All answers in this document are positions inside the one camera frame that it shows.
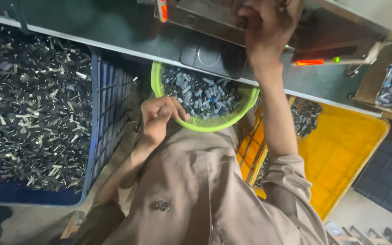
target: man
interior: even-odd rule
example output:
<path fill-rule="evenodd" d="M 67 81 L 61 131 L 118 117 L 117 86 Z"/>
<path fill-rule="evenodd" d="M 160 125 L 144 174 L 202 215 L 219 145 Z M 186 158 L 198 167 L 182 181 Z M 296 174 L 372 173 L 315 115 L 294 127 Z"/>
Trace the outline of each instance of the man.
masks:
<path fill-rule="evenodd" d="M 295 30 L 300 0 L 261 0 L 239 15 L 248 19 L 247 58 L 261 89 L 270 164 L 258 198 L 243 180 L 236 152 L 241 128 L 200 133 L 175 98 L 142 104 L 143 136 L 104 183 L 81 226 L 77 244 L 327 244 L 309 204 L 311 183 L 298 155 L 293 118 L 282 84 L 280 55 Z M 129 215 L 117 188 L 138 187 Z"/>

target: shirt sleeve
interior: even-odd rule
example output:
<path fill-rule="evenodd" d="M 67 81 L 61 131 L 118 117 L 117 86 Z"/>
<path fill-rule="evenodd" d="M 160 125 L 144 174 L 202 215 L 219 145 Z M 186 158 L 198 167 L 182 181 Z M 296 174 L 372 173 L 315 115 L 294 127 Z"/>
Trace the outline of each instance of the shirt sleeve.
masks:
<path fill-rule="evenodd" d="M 299 155 L 271 157 L 263 179 L 266 200 L 296 225 L 308 244 L 328 244 L 320 217 L 310 205 L 311 182 L 305 179 L 304 160 Z"/>
<path fill-rule="evenodd" d="M 118 203 L 93 205 L 75 236 L 75 245 L 102 244 L 124 218 Z"/>

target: beige shirt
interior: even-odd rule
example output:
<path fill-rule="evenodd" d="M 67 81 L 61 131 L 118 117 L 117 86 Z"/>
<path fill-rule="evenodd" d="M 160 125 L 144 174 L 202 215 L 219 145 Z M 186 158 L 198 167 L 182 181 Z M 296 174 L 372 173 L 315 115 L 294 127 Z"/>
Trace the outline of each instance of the beige shirt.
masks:
<path fill-rule="evenodd" d="M 101 232 L 104 245 L 327 244 L 309 204 L 303 159 L 270 159 L 263 200 L 242 180 L 239 142 L 234 127 L 211 133 L 177 129 L 146 161 L 128 217 L 115 204 L 92 208 L 78 244 L 98 244 L 89 239 L 102 241 L 96 235 Z M 157 210 L 159 201 L 169 209 Z"/>

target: blue plastic crate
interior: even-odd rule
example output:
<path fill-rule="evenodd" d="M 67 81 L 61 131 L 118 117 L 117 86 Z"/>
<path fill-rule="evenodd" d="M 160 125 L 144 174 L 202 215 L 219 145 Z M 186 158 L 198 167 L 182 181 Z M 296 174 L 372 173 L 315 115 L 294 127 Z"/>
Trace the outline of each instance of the blue plastic crate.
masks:
<path fill-rule="evenodd" d="M 91 51 L 92 132 L 84 186 L 81 192 L 31 190 L 25 183 L 0 183 L 0 205 L 79 206 L 111 159 L 123 136 L 126 108 L 132 77 L 101 59 L 99 50 Z"/>

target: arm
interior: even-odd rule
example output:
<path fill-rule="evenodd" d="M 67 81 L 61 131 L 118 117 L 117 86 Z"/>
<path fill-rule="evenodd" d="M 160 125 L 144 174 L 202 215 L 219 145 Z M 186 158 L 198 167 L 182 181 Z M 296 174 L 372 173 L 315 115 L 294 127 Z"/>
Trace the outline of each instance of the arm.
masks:
<path fill-rule="evenodd" d="M 282 84 L 282 65 L 261 75 L 264 135 L 270 156 L 298 154 L 296 130 Z"/>
<path fill-rule="evenodd" d="M 298 155 L 280 62 L 280 55 L 297 26 L 302 1 L 286 0 L 286 4 L 281 11 L 275 0 L 254 0 L 253 8 L 239 11 L 248 18 L 247 57 L 260 85 L 263 103 L 264 134 L 270 156 L 263 188 L 267 202 L 296 225 L 306 244 L 322 245 L 328 240 L 319 216 L 309 204 L 311 183 L 305 179 L 304 161 Z"/>
<path fill-rule="evenodd" d="M 97 192 L 94 203 L 118 202 L 118 187 L 128 189 L 134 185 L 144 161 L 166 136 L 166 124 L 170 117 L 186 121 L 186 114 L 181 104 L 172 97 L 147 100 L 141 106 L 143 116 L 143 136 L 130 156 L 105 181 Z"/>
<path fill-rule="evenodd" d="M 282 83 L 280 55 L 296 29 L 302 7 L 300 0 L 288 2 L 282 12 L 275 0 L 254 0 L 252 8 L 239 11 L 248 19 L 247 57 L 260 85 L 265 140 L 272 156 L 298 153 L 293 117 Z"/>
<path fill-rule="evenodd" d="M 104 182 L 76 235 L 76 245 L 102 244 L 125 218 L 118 204 L 118 188 L 129 188 L 139 176 L 144 161 L 164 140 L 166 124 L 171 117 L 188 120 L 181 104 L 172 97 L 161 97 L 142 103 L 143 136 L 130 156 Z"/>

